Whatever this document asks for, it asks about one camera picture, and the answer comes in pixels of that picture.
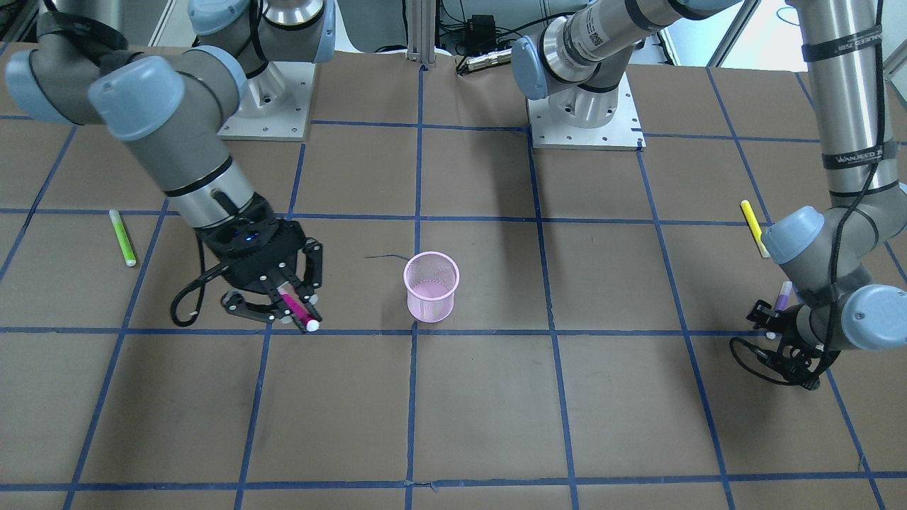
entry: pink mesh cup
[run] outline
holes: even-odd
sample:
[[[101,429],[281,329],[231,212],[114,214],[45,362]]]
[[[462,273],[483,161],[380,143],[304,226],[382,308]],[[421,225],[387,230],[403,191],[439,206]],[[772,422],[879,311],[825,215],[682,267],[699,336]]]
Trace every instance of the pink mesh cup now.
[[[406,306],[422,322],[444,320],[454,309],[454,291],[460,284],[460,269],[450,257],[424,251],[412,257],[403,269]]]

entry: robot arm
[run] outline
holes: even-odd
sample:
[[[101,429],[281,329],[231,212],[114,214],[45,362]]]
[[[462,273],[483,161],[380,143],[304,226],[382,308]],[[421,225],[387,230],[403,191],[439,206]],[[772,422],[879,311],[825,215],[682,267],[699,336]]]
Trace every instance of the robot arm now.
[[[213,46],[166,58],[130,52],[111,27],[60,12],[42,15],[39,43],[6,67],[16,103],[37,120],[106,123],[219,259],[180,295],[222,276],[269,298],[257,305],[231,291],[221,301],[228,313],[263,322],[289,318],[312,330],[312,321],[321,320],[312,305],[322,246],[297,222],[275,216],[217,137],[246,81],[236,59]],[[191,324],[194,317],[176,318],[175,304],[174,322]]]
[[[789,382],[814,389],[842,349],[907,344],[907,292],[875,283],[861,259],[907,226],[907,186],[899,183],[881,78],[881,16],[872,0],[790,0],[804,38],[832,208],[804,207],[763,235],[773,260],[804,305],[774,319],[793,360],[753,349]],[[809,358],[819,358],[811,373]]]
[[[705,19],[740,0],[594,2],[513,44],[513,74],[529,99],[574,85],[615,88],[629,61],[627,48],[680,18]]]
[[[248,78],[271,61],[327,62],[334,56],[335,0],[191,0],[202,44],[236,57]]]
[[[628,46],[680,17],[703,19],[735,3],[592,3],[520,39],[512,53],[514,77],[529,99],[572,87],[576,92],[555,111],[580,110],[580,102],[590,103],[596,94],[616,88],[629,60]],[[804,57],[833,207],[824,214],[803,208],[763,236],[804,302],[777,313],[760,301],[751,311],[748,319],[758,328],[783,333],[777,352],[766,352],[741,338],[732,344],[745,344],[787,384],[815,389],[818,376],[841,349],[907,344],[907,292],[876,284],[861,263],[862,257],[907,226],[907,186],[898,181],[894,159],[898,144],[887,121],[880,76],[881,18],[875,19],[873,0],[788,3],[799,13],[806,42]],[[616,98],[614,102],[608,103],[609,112],[616,109]],[[602,122],[564,120],[578,127]],[[810,370],[817,358],[816,369]]]

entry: black power adapter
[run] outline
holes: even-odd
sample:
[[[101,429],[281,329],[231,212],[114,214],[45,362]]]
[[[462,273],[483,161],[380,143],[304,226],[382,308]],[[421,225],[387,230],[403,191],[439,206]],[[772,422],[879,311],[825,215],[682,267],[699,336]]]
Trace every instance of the black power adapter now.
[[[496,31],[492,15],[473,15],[466,20],[466,37],[463,39],[466,54],[476,56],[496,50]]]

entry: blue joint cap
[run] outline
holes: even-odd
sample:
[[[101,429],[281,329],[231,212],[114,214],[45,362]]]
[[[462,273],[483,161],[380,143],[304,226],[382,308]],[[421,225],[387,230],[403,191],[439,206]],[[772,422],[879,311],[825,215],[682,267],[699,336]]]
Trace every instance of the blue joint cap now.
[[[32,52],[19,52],[6,64],[6,89],[13,97],[15,105],[36,121],[72,124],[47,100],[38,81],[34,79],[31,57]]]
[[[224,64],[224,67],[226,67],[230,75],[233,76],[233,81],[236,82],[236,90],[239,94],[239,99],[242,99],[242,96],[246,93],[246,73],[243,72],[242,65],[239,65],[239,62],[237,62],[233,55],[217,46],[204,45],[196,46],[190,49],[189,52],[205,52],[220,60],[220,63]]]
[[[312,63],[328,62],[334,58],[334,48],[336,47],[336,7],[334,0],[326,0],[324,13],[324,23],[321,25],[321,41],[318,43],[318,50],[315,52],[315,58]]]
[[[858,348],[884,350],[907,345],[907,292],[879,284],[858,289],[844,304],[841,326]]]
[[[180,107],[186,86],[163,57],[121,67],[88,87],[88,100],[111,134],[132,142],[163,126]]]
[[[511,62],[513,78],[523,95],[528,99],[548,97],[545,69],[541,65],[538,48],[529,36],[524,35],[513,44]]]
[[[685,5],[695,11],[715,12],[723,11],[734,4],[739,4],[741,0],[678,0],[678,3]]]
[[[762,234],[768,254],[775,264],[790,262],[804,252],[825,225],[825,216],[806,206],[772,225]]]
[[[190,0],[189,20],[198,35],[210,35],[227,28],[249,6],[249,0]]]

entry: green marker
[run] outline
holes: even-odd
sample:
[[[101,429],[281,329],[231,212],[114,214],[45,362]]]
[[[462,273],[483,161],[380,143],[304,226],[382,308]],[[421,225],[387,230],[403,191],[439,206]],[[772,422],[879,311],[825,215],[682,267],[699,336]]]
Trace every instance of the green marker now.
[[[126,265],[129,267],[135,266],[135,253],[132,252],[132,244],[129,243],[129,236],[126,235],[126,226],[122,224],[122,218],[120,217],[120,212],[111,209],[111,223],[113,223],[113,231],[116,232],[116,240],[120,242],[120,250],[122,250],[122,257],[126,260]]]

